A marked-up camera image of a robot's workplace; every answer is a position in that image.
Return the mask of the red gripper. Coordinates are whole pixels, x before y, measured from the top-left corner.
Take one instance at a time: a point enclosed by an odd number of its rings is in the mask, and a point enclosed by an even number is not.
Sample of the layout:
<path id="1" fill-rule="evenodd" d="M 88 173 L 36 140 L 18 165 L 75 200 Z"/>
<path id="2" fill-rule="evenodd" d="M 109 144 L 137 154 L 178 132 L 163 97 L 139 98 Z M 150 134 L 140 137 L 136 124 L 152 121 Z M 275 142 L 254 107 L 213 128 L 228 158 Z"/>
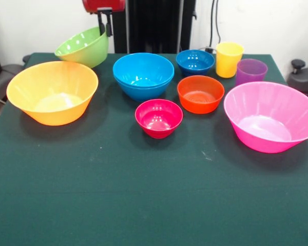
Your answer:
<path id="1" fill-rule="evenodd" d="M 98 8 L 111 8 L 112 12 L 122 12 L 125 9 L 126 0 L 82 0 L 83 6 L 88 13 L 96 13 Z M 107 24 L 106 35 L 113 35 L 111 24 L 111 11 L 106 12 Z M 102 22 L 101 12 L 97 12 L 100 35 L 105 33 L 105 25 Z"/>

